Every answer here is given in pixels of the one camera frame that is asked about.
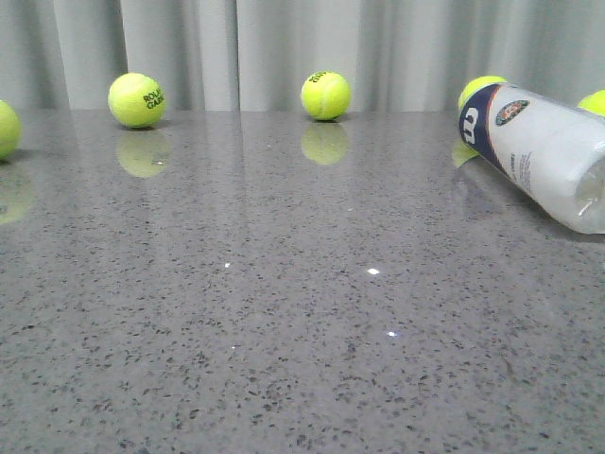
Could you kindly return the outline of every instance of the curtain fold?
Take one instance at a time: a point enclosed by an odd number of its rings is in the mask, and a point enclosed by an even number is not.
[[[484,74],[575,104],[605,88],[604,19],[602,0],[0,0],[0,98],[101,109],[133,71],[169,109],[299,111],[331,69],[352,112],[455,109]]]

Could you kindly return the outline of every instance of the wilson logo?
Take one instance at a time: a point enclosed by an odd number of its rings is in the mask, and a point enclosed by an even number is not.
[[[512,101],[498,112],[495,118],[495,124],[497,126],[504,126],[509,123],[515,116],[520,114],[525,107],[529,105],[529,101],[519,99],[518,101]]]
[[[479,111],[475,107],[470,107],[464,115],[462,136],[467,144],[475,144],[475,126],[478,117]]]

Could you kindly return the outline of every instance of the tennis ball can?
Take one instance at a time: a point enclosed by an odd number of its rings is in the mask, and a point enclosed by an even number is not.
[[[507,82],[461,106],[462,140],[582,234],[605,234],[605,119]]]

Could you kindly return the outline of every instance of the gray countertop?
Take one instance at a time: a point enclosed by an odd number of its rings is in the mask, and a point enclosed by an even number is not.
[[[22,111],[0,452],[605,452],[605,245],[454,113]]]

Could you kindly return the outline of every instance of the container label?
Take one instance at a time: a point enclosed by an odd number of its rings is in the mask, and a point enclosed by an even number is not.
[[[525,107],[529,105],[529,101],[526,99],[518,99],[516,101],[512,101],[498,112],[498,115],[495,117],[496,126],[504,126],[508,122],[510,122],[515,116],[520,114]]]
[[[498,170],[508,176],[507,171],[498,160],[493,150],[492,141],[490,140],[490,107],[492,106],[493,97],[501,86],[499,84],[488,85],[474,93],[462,108],[458,128],[460,136],[466,144],[478,151]]]

